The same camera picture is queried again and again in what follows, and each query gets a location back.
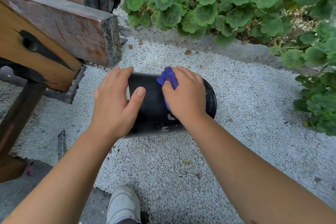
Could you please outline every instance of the white sneaker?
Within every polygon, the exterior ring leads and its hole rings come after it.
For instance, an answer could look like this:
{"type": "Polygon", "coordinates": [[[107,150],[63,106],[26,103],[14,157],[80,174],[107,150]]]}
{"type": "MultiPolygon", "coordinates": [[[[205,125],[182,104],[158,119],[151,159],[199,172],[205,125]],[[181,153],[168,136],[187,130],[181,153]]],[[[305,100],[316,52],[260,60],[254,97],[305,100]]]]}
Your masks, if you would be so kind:
{"type": "Polygon", "coordinates": [[[128,186],[117,188],[110,199],[107,209],[107,224],[116,224],[124,219],[132,219],[141,223],[140,200],[136,193],[128,186]]]}

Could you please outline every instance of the forearm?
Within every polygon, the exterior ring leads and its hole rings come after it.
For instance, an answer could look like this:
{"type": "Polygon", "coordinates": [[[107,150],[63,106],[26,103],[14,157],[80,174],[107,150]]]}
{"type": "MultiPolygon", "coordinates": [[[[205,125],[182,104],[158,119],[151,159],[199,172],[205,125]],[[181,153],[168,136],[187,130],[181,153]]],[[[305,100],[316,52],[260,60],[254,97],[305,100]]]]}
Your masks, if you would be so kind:
{"type": "Polygon", "coordinates": [[[185,124],[245,223],[335,223],[336,213],[209,116],[185,124]]]}
{"type": "Polygon", "coordinates": [[[114,141],[89,128],[3,223],[78,223],[114,141]]]}

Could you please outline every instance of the fingernail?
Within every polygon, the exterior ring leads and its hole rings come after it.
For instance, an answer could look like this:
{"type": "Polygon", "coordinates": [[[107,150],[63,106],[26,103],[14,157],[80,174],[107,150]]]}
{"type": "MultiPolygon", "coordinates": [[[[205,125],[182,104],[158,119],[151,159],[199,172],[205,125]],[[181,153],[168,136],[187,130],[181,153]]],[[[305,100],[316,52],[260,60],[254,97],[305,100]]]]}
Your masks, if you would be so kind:
{"type": "Polygon", "coordinates": [[[145,93],[146,93],[146,89],[145,89],[144,87],[139,87],[139,88],[138,88],[138,91],[137,91],[136,94],[137,94],[139,97],[143,97],[145,93]]]}

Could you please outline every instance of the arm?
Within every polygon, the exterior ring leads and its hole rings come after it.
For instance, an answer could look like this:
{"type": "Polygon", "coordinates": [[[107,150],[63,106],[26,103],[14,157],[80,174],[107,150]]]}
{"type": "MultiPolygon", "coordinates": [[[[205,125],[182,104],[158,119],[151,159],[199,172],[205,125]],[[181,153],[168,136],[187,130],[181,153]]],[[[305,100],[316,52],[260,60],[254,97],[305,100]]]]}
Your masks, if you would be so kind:
{"type": "Polygon", "coordinates": [[[163,86],[174,116],[189,131],[246,224],[336,223],[336,211],[244,146],[205,113],[202,78],[174,69],[179,86],[163,86]]]}
{"type": "Polygon", "coordinates": [[[114,143],[128,134],[145,97],[137,88],[127,103],[133,67],[112,70],[95,90],[89,128],[3,224],[78,223],[99,169],[114,143]]]}

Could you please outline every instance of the hand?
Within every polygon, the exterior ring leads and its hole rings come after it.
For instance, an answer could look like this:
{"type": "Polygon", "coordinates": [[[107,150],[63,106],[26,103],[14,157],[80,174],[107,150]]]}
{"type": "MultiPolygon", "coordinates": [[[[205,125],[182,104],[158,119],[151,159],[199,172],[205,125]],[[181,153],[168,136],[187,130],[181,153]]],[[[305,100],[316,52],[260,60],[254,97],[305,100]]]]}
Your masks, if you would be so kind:
{"type": "Polygon", "coordinates": [[[128,134],[137,118],[146,89],[138,87],[130,101],[126,99],[128,78],[133,67],[116,67],[94,92],[94,109],[90,128],[96,134],[118,140],[128,134]]]}
{"type": "Polygon", "coordinates": [[[184,67],[173,68],[178,80],[174,90],[169,81],[165,81],[162,92],[172,114],[185,124],[190,119],[206,114],[205,87],[202,77],[184,67]]]}

